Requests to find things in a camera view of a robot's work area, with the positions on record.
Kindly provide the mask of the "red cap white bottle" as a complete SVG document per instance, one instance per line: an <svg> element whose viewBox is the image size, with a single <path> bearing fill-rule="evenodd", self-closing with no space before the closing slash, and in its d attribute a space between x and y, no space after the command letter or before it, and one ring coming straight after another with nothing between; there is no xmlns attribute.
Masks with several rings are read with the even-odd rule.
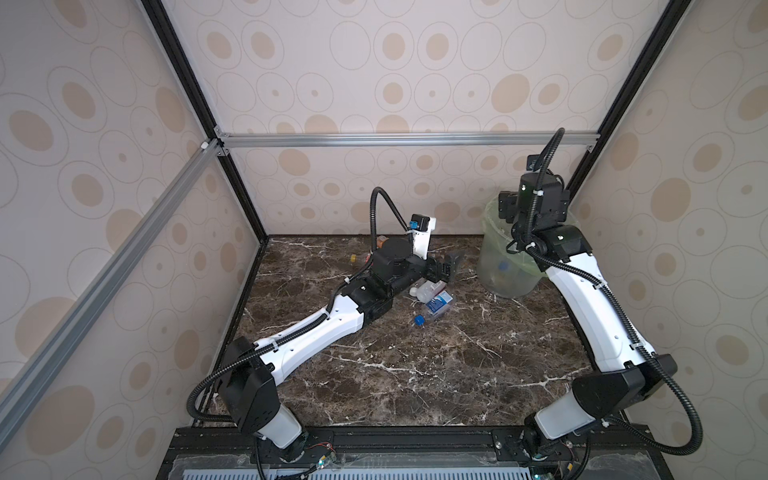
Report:
<svg viewBox="0 0 768 480"><path fill-rule="evenodd" d="M426 304L440 294L446 286L447 284L444 281L432 282L427 280L418 287L411 287L409 295L414 297L420 303Z"/></svg>

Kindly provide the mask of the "blue label clear bottle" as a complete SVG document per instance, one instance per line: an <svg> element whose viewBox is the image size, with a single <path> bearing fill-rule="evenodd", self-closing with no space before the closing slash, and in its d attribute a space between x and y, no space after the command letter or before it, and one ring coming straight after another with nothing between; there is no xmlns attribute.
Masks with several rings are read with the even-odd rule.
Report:
<svg viewBox="0 0 768 480"><path fill-rule="evenodd" d="M416 326L424 326L438 320L451 309L453 302L454 297L449 292L442 291L423 306L422 312L413 318L413 323Z"/></svg>

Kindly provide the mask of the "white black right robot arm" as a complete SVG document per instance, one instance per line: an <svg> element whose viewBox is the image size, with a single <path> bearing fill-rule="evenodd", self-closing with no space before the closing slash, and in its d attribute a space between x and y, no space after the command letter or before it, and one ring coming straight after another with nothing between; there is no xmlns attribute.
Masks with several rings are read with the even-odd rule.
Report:
<svg viewBox="0 0 768 480"><path fill-rule="evenodd" d="M517 192L498 195L498 215L512 226L510 252L533 260L557 287L593 367L526 419L523 437L533 450L647 399L678 370L673 357L657 354L607 298L590 244L566 221L569 202L551 173L526 173Z"/></svg>

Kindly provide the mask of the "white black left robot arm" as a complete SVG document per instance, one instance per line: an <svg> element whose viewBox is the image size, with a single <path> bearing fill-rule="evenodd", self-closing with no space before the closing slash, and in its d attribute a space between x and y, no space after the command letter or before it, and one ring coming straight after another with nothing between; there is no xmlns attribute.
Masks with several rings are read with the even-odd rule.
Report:
<svg viewBox="0 0 768 480"><path fill-rule="evenodd" d="M305 430L279 399L277 387L326 347L382 317L395 297L418 281L450 282L462 256L421 257L405 239L389 239L337 287L327 306L271 337L232 341L225 349L222 374L213 380L227 420L241 434L267 439L279 449L298 447Z"/></svg>

